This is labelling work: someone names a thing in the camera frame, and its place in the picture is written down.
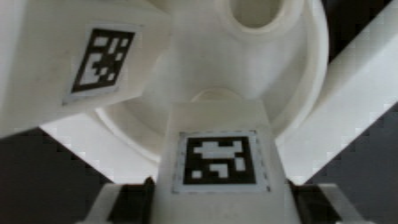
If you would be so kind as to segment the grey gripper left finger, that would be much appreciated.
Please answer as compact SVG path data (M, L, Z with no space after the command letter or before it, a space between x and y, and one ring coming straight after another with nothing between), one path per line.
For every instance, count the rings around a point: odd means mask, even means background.
M149 224L155 181L140 184L107 184L87 216L76 224Z

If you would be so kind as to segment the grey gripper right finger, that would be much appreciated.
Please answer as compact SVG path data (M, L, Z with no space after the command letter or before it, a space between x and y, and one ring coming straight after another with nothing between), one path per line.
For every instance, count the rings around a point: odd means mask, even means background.
M332 183L290 184L295 224L375 224Z

